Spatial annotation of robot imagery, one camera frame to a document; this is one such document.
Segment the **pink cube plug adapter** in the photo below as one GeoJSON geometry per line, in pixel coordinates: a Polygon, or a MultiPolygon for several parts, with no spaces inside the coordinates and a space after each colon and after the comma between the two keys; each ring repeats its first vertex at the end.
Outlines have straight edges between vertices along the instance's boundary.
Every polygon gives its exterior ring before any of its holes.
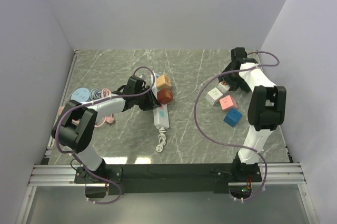
{"type": "Polygon", "coordinates": [[[231,109],[237,109],[237,103],[234,98],[230,95],[227,95],[219,100],[221,108],[223,111],[229,111],[231,109]]]}

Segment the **white power strip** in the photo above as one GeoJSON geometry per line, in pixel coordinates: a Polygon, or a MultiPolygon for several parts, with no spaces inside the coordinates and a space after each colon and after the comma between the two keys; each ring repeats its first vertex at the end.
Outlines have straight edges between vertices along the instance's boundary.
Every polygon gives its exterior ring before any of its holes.
{"type": "MultiPolygon", "coordinates": [[[[155,82],[154,79],[157,79],[160,77],[159,74],[154,72],[154,77],[151,76],[151,81],[155,82]]],[[[159,89],[156,87],[156,83],[154,83],[153,87],[152,87],[152,92],[155,95],[155,97],[157,98],[157,93],[158,93],[159,89]]],[[[167,108],[167,104],[161,104],[160,107],[158,108],[154,108],[153,109],[153,115],[154,115],[154,125],[157,128],[164,128],[164,129],[168,129],[170,127],[170,122],[169,122],[169,112],[168,112],[168,108],[167,108]]]]}

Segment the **tan cube plug adapter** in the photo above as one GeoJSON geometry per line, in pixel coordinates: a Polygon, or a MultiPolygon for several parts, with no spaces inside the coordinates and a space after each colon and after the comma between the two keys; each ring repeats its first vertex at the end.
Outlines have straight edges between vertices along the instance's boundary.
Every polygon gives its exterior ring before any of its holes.
{"type": "Polygon", "coordinates": [[[172,82],[169,76],[163,74],[156,78],[156,87],[159,90],[169,89],[172,87],[172,82]]]}

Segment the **blue cube plug adapter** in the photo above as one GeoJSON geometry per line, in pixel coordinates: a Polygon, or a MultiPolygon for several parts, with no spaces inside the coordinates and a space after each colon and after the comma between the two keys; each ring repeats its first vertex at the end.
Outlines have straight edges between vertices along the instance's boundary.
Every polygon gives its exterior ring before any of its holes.
{"type": "Polygon", "coordinates": [[[231,127],[235,127],[242,117],[242,113],[237,109],[232,108],[228,111],[227,115],[224,118],[224,122],[231,127]]]}

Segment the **pink power strip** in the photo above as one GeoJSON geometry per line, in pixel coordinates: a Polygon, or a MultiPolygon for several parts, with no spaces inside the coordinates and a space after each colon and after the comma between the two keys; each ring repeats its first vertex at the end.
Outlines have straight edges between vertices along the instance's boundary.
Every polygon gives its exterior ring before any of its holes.
{"type": "Polygon", "coordinates": [[[63,110],[64,110],[64,106],[60,106],[59,109],[58,109],[58,115],[61,115],[63,110]]]}

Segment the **aluminium front rail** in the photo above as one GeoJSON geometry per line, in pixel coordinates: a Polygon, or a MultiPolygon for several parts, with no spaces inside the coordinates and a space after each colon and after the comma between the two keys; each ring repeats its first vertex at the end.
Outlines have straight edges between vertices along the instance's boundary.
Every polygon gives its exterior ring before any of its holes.
{"type": "MultiPolygon", "coordinates": [[[[266,185],[296,184],[309,223],[318,223],[314,206],[308,193],[306,181],[299,163],[268,164],[266,185]]],[[[32,169],[26,194],[16,223],[26,223],[37,187],[75,186],[75,171],[70,165],[35,165],[32,169]]]]}

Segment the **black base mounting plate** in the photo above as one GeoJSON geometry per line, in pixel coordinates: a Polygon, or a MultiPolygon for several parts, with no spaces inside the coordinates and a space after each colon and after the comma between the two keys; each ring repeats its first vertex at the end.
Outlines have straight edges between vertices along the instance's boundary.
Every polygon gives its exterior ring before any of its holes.
{"type": "Polygon", "coordinates": [[[108,164],[103,177],[111,183],[78,167],[74,182],[85,185],[85,195],[93,199],[119,193],[228,193],[230,183],[262,181],[256,163],[108,164]]]}

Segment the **white patterned cube adapter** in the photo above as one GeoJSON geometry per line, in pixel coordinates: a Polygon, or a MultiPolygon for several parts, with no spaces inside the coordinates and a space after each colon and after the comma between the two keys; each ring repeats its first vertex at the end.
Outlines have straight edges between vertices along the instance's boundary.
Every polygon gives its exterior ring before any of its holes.
{"type": "Polygon", "coordinates": [[[217,85],[217,89],[223,94],[226,94],[230,88],[231,87],[225,81],[219,82],[217,85]]]}

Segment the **brown cube plug adapter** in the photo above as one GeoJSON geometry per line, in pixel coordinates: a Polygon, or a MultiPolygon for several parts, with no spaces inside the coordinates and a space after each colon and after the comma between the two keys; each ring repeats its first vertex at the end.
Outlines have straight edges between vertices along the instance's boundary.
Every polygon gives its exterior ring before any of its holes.
{"type": "Polygon", "coordinates": [[[161,104],[168,104],[173,101],[173,92],[170,89],[161,89],[157,92],[157,100],[161,104]]]}

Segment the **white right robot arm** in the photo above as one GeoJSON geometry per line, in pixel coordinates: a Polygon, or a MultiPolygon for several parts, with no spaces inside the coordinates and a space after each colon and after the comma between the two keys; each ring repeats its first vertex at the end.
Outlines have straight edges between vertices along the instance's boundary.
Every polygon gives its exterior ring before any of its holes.
{"type": "Polygon", "coordinates": [[[286,88],[277,86],[261,70],[254,58],[249,58],[243,47],[231,50],[231,62],[218,77],[222,93],[242,89],[252,92],[247,112],[249,131],[245,142],[236,154],[231,175],[243,181],[253,174],[268,137],[281,125],[285,117],[286,88]]]}

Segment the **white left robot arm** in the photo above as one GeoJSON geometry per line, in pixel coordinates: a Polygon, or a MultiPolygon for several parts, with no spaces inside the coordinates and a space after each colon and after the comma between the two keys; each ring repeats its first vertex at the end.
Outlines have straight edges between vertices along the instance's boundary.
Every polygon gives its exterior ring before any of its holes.
{"type": "Polygon", "coordinates": [[[135,105],[142,111],[158,108],[160,103],[152,91],[155,80],[152,74],[151,85],[147,85],[132,75],[127,84],[106,97],[86,103],[68,101],[51,133],[59,152],[73,155],[87,168],[86,176],[92,182],[101,182],[105,178],[105,161],[91,144],[97,121],[135,105]]]}

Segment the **plain white cube adapter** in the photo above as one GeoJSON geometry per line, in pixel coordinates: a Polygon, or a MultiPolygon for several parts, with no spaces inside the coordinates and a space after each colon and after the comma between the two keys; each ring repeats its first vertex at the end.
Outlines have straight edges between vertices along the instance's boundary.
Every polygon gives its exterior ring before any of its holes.
{"type": "Polygon", "coordinates": [[[206,100],[210,105],[214,106],[223,97],[223,93],[216,87],[212,88],[206,94],[206,100]]]}

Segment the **light blue round socket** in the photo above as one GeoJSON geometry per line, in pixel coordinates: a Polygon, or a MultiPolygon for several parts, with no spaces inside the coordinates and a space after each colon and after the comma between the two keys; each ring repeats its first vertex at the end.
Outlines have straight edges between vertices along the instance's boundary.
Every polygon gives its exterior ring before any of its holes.
{"type": "Polygon", "coordinates": [[[76,89],[71,95],[71,100],[75,100],[80,103],[90,101],[90,90],[85,87],[76,89]]]}

